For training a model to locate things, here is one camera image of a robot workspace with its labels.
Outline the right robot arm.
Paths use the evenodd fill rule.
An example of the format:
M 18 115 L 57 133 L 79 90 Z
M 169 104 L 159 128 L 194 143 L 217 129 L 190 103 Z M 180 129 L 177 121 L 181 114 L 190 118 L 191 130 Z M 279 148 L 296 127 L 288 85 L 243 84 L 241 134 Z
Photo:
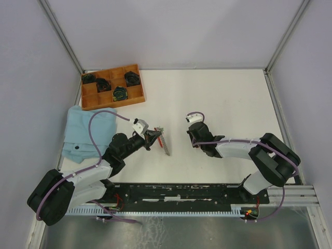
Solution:
M 265 133 L 258 139 L 231 139 L 214 136 L 200 121 L 190 125 L 187 134 L 192 146 L 200 148 L 209 157 L 240 158 L 254 163 L 257 171 L 247 176 L 238 187 L 242 202 L 250 203 L 271 186 L 284 187 L 299 173 L 299 156 L 272 133 Z

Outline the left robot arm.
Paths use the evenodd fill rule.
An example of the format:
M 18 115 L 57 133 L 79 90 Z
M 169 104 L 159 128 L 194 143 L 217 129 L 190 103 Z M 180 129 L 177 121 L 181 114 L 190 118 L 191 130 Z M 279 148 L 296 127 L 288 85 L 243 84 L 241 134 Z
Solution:
M 89 201 L 110 202 L 115 190 L 109 181 L 125 166 L 125 159 L 141 148 L 150 150 L 161 132 L 147 130 L 143 135 L 127 137 L 117 133 L 107 147 L 102 160 L 92 166 L 61 173 L 48 171 L 27 199 L 36 218 L 46 225 L 59 222 L 67 211 Z

